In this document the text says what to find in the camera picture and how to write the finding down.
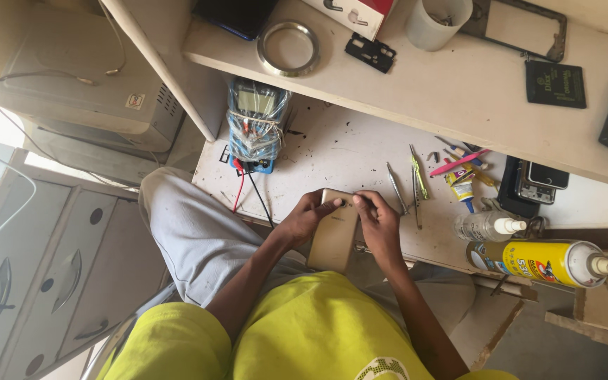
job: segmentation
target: plastic wrap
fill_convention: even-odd
[[[229,87],[229,150],[252,162],[275,160],[283,145],[284,115],[291,91],[238,78]]]

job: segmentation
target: yellow label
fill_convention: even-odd
[[[570,243],[511,241],[503,249],[505,268],[500,269],[528,279],[580,287],[581,285],[571,280],[567,272],[565,256],[570,245]]]

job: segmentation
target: white plastic cup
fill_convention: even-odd
[[[452,26],[435,22],[428,13],[441,20],[452,17]],[[407,39],[421,50],[439,50],[468,21],[472,13],[472,0],[417,0],[405,25]]]

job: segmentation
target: drawer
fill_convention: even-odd
[[[118,200],[59,357],[126,319],[159,290],[164,272],[138,204]]]
[[[0,301],[5,299],[6,305],[15,306],[0,312],[0,356],[70,193],[66,186],[35,183],[35,196],[0,232]],[[29,182],[17,177],[10,190],[5,189],[5,193],[0,194],[5,197],[0,209],[0,225],[31,194]]]
[[[15,343],[6,380],[24,379],[55,362],[116,199],[84,190],[78,194]]]

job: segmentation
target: smartphone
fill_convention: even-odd
[[[278,0],[199,0],[193,13],[233,34],[255,40]]]
[[[353,194],[323,189],[321,203],[336,198],[341,198],[342,204],[318,223],[306,264],[309,268],[319,271],[346,274],[350,254],[353,251],[358,211],[353,205]]]
[[[569,185],[569,173],[530,162],[527,167],[527,180],[553,189],[566,189]]]
[[[547,205],[555,203],[555,189],[527,181],[528,164],[528,161],[519,161],[518,179],[515,182],[515,194],[524,200]]]

